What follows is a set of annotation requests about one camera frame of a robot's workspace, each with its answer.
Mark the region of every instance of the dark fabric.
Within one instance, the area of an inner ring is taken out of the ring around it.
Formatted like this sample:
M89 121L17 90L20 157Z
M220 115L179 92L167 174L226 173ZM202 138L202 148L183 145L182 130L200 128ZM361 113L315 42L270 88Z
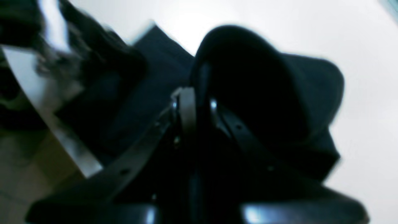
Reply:
M138 83L120 77L115 70L103 71L83 94L57 113L104 165L140 137L177 87L189 84L193 56L158 27L134 47L148 67ZM134 66L125 69L131 76L141 76Z
M328 126L342 99L343 77L329 61L283 54L249 30L223 26L202 41L191 83L199 107L215 97L307 176L323 180L339 159Z
M147 61L142 79L129 81L109 68L58 113L105 165L142 135L173 90L189 84L199 110L215 96L264 146L308 177L323 180L339 158L328 126L343 77L332 63L280 53L236 26L211 31L195 61L158 27L134 47Z

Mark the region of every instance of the white surface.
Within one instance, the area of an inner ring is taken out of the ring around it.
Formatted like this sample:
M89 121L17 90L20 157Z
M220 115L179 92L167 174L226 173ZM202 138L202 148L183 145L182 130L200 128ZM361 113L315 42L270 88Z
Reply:
M326 185L397 223L398 26L377 0L73 0L125 40L148 19L195 54L220 24L242 24L279 50L333 61L345 76L331 127L342 162Z
M54 115L64 100L82 91L82 87L72 83L67 91L68 96L60 94L55 80L45 79L36 74L35 55L32 52L10 47L3 47L3 50L25 95L82 174L90 177L100 171L102 165L79 138Z

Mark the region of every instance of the white floor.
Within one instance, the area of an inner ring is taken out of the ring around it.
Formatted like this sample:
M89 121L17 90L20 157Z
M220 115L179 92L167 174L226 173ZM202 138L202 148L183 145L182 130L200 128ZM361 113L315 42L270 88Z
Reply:
M398 24L377 0L72 0L126 41L153 19L191 54L212 28L240 24L277 49L323 57L345 76L331 126L342 161L326 185L397 223Z

